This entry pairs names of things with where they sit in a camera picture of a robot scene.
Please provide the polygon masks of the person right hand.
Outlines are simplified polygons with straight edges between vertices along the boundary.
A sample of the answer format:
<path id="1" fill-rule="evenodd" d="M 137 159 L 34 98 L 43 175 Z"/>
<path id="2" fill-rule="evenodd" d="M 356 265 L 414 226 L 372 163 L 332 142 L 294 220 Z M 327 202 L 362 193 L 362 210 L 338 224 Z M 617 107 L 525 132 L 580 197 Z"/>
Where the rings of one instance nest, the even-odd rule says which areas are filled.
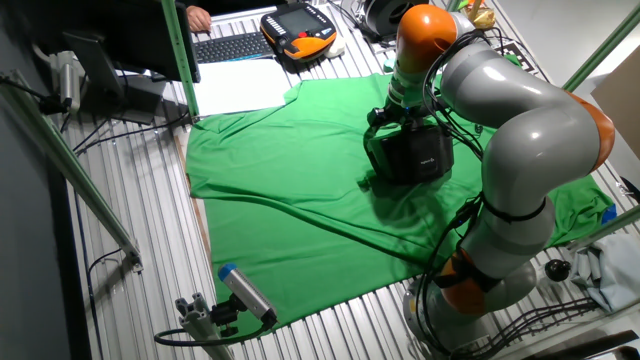
<path id="1" fill-rule="evenodd" d="M 211 31 L 211 16 L 203 8 L 190 5 L 186 8 L 190 30 L 194 33 Z"/>

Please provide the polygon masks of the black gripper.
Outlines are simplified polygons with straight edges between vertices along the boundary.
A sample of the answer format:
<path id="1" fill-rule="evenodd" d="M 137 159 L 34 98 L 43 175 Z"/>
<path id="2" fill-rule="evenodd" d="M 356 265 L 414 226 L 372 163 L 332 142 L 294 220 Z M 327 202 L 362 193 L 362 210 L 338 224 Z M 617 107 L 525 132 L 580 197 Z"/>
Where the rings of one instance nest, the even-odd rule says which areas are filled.
<path id="1" fill-rule="evenodd" d="M 385 106 L 383 108 L 373 108 L 367 114 L 368 128 L 378 131 L 380 128 L 390 125 L 399 124 L 402 128 L 416 129 L 418 127 L 418 118 L 415 112 L 409 107 Z"/>

